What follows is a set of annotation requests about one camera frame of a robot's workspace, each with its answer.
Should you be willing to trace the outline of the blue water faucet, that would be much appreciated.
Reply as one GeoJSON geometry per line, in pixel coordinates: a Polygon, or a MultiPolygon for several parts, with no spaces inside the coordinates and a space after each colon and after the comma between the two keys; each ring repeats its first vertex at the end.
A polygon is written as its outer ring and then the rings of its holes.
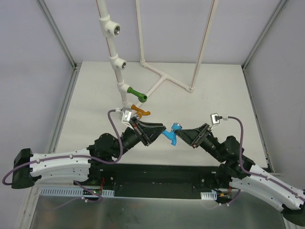
{"type": "Polygon", "coordinates": [[[171,141],[171,145],[176,146],[177,137],[175,131],[181,129],[182,126],[179,123],[173,123],[171,130],[170,131],[164,130],[162,134],[171,141]]]}

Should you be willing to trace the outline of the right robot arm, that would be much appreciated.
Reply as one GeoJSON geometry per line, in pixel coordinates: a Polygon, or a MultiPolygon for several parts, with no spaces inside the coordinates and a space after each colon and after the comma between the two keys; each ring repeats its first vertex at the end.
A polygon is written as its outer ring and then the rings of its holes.
{"type": "Polygon", "coordinates": [[[229,185],[246,192],[274,207],[289,222],[300,227],[305,225],[304,190],[281,181],[244,156],[244,149],[234,136],[220,143],[208,124],[175,133],[192,148],[201,147],[220,162],[214,176],[219,188],[229,185]]]}

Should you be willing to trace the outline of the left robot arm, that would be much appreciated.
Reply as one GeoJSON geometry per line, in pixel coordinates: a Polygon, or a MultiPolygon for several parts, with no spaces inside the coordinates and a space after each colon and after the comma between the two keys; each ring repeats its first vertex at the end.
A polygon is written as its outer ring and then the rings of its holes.
{"type": "Polygon", "coordinates": [[[166,130],[162,123],[147,123],[132,118],[130,126],[119,135],[102,134],[92,145],[66,153],[38,154],[22,149],[14,159],[12,189],[24,189],[38,183],[84,182],[95,186],[100,182],[100,165],[116,164],[138,143],[151,145],[166,130]]]}

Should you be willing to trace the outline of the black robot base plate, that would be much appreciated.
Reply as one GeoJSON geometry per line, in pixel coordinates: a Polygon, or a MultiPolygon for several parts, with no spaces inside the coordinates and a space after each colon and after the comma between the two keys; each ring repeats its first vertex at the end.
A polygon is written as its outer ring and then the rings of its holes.
{"type": "Polygon", "coordinates": [[[227,189],[231,181],[223,166],[94,163],[81,185],[113,190],[115,197],[200,199],[202,192],[227,189]]]}

